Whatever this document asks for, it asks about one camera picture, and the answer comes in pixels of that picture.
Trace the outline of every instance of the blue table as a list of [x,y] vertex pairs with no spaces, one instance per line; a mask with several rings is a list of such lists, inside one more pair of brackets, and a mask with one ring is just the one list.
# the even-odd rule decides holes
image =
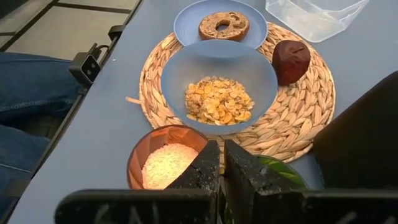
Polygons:
[[[151,127],[141,107],[126,102],[125,97],[138,98],[139,76],[147,56],[171,33],[178,12],[194,1],[144,0],[75,119],[23,194],[10,224],[53,223],[59,201],[76,190],[128,188],[127,159]],[[244,2],[281,25],[264,9],[265,0]],[[335,79],[335,116],[398,70],[397,9],[397,0],[370,1],[348,30],[313,44]],[[291,165],[311,188],[322,187],[311,154]]]

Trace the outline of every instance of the woven placemat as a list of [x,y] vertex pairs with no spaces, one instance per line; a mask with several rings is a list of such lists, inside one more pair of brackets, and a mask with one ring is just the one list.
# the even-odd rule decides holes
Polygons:
[[[269,23],[267,40],[258,51],[271,60],[274,47],[281,40],[305,43],[287,29]],[[234,139],[251,154],[272,156],[288,162],[311,149],[313,137],[331,121],[336,93],[328,66],[314,48],[307,46],[311,52],[308,72],[297,83],[280,86],[277,99],[262,118],[240,133],[208,136],[218,140],[221,151],[224,150],[224,139]],[[142,69],[139,103],[153,128],[182,124],[167,106],[160,89],[163,67],[181,48],[174,34],[168,35],[156,45]]]

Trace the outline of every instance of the rice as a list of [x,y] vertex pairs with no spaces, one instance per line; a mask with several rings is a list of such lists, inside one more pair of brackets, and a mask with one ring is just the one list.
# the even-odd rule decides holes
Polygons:
[[198,152],[183,144],[168,144],[151,153],[142,168],[145,189],[163,190],[177,179]]

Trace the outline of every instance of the tile floor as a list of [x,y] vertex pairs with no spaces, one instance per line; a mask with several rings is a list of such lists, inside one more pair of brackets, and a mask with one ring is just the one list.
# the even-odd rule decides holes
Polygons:
[[[28,0],[23,6],[0,19],[1,32],[17,32],[51,0]],[[86,6],[133,9],[137,0],[60,0],[62,3]],[[6,52],[47,55],[73,59],[92,44],[110,44],[109,29],[123,24],[128,14],[101,12],[68,7],[52,7]],[[11,37],[0,36],[0,46]]]

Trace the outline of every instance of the copper cup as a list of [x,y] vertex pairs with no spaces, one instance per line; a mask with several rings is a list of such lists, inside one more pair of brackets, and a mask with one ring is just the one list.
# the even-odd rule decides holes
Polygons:
[[206,136],[193,128],[183,125],[168,125],[146,134],[134,146],[127,163],[127,182],[130,189],[144,189],[142,168],[149,154],[166,144],[179,143],[191,147],[198,153],[206,146]]

